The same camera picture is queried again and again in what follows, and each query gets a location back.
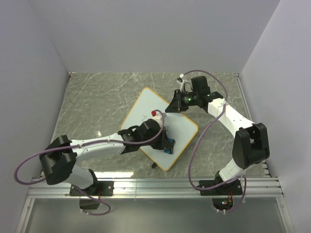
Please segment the white board with yellow frame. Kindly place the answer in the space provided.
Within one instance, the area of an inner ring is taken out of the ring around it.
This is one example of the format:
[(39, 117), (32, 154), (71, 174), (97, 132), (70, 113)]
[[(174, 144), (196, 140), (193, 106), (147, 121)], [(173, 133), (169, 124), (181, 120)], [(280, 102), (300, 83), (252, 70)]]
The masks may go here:
[[(164, 113), (168, 105), (169, 103), (156, 92), (150, 88), (144, 88), (121, 124), (121, 129), (141, 125), (152, 117), (153, 110), (160, 110)], [(141, 147), (140, 150), (155, 162), (158, 167), (168, 171), (197, 134), (199, 128), (196, 123), (183, 114), (167, 113), (165, 116), (165, 129), (168, 138), (175, 140), (172, 154), (154, 150), (150, 146)]]

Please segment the blue whiteboard eraser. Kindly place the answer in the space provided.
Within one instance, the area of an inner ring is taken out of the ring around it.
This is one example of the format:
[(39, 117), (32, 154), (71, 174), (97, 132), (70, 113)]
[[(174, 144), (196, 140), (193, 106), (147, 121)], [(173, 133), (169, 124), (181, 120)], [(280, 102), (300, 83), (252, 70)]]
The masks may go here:
[(171, 147), (170, 147), (170, 148), (165, 149), (165, 150), (164, 150), (164, 152), (165, 152), (166, 154), (173, 154), (173, 148), (174, 148), (174, 145), (175, 145), (175, 140), (174, 140), (174, 139), (169, 138), (169, 139), (168, 139), (168, 141), (170, 142)]

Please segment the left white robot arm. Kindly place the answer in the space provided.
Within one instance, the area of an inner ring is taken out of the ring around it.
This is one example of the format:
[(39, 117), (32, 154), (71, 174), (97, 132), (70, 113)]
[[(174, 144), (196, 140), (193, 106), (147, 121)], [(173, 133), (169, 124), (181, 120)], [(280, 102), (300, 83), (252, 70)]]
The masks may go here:
[(62, 135), (47, 147), (47, 153), (40, 155), (39, 159), (48, 185), (69, 183), (87, 195), (93, 195), (98, 191), (98, 179), (93, 170), (78, 166), (79, 162), (104, 155), (135, 152), (143, 146), (171, 154), (174, 145), (175, 140), (168, 138), (163, 117), (158, 114), (141, 125), (106, 137), (69, 140)]

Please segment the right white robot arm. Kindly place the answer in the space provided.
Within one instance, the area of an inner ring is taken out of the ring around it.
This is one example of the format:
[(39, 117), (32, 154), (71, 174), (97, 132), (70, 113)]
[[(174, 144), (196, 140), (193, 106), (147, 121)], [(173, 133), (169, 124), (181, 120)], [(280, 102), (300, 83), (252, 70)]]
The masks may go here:
[(263, 123), (254, 123), (233, 107), (219, 92), (211, 92), (205, 76), (191, 79), (192, 91), (174, 91), (173, 99), (166, 113), (181, 113), (191, 106), (198, 106), (213, 116), (214, 122), (221, 122), (234, 137), (232, 159), (215, 176), (214, 185), (195, 187), (196, 190), (215, 189), (220, 194), (227, 193), (236, 181), (252, 166), (270, 156), (267, 128)]

